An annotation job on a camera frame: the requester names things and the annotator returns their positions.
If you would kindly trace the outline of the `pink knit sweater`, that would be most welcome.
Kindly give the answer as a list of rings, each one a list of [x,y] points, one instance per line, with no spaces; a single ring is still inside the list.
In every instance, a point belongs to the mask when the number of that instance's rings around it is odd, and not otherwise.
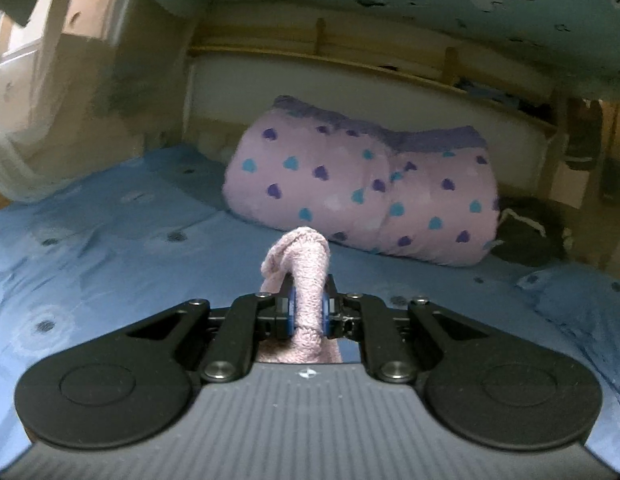
[[[262,292],[276,294],[284,278],[293,278],[296,293],[293,334],[286,341],[269,338],[261,342],[257,360],[261,363],[337,364],[341,361],[338,342],[323,329],[323,295],[331,251],[325,237],[308,226],[284,234],[261,263]]]

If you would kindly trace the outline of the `blue dandelion pillow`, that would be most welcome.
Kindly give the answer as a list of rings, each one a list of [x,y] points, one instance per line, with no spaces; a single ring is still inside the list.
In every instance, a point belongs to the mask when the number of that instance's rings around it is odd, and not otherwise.
[[[620,280],[566,263],[531,272],[517,287],[578,348],[620,403]]]

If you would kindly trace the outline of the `blue dandelion bed sheet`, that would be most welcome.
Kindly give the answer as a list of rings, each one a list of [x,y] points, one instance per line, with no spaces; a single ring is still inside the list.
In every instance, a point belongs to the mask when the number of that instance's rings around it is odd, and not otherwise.
[[[254,292],[278,232],[239,220],[224,169],[176,146],[94,174],[35,204],[0,210],[0,469],[29,445],[14,410],[21,374],[52,353],[191,299],[226,307]],[[598,376],[603,407],[590,450],[620,470],[620,403],[578,348],[517,287],[539,269],[487,257],[469,268],[331,248],[343,292],[388,306],[435,304],[564,352]]]

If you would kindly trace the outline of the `black and white garment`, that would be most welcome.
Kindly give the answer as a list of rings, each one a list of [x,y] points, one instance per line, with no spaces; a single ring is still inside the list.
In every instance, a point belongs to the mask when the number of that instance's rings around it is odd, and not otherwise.
[[[567,257],[570,234],[560,214],[534,197],[501,197],[490,252],[509,263],[538,268]]]

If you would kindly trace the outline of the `pink heart-print folded quilt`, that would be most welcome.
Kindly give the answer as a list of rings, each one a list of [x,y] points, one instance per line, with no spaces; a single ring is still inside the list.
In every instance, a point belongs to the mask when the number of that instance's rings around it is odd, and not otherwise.
[[[487,143],[470,126],[391,131],[280,96],[241,136],[223,184],[239,217],[311,226],[365,252],[474,266],[496,238]]]

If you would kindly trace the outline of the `wooden bed headboard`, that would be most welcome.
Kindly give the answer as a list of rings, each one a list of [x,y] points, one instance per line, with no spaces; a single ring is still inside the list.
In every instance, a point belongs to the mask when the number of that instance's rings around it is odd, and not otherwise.
[[[472,126],[502,188],[550,192],[560,130],[459,82],[551,105],[553,81],[474,41],[299,3],[223,3],[203,15],[188,52],[191,113],[203,128],[233,134],[277,96],[395,131]]]

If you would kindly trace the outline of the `white mosquito net curtain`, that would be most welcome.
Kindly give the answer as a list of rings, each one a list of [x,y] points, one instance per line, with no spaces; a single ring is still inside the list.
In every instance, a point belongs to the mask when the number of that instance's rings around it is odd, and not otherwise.
[[[36,0],[0,11],[0,195],[37,202],[133,151],[109,103],[114,0]]]

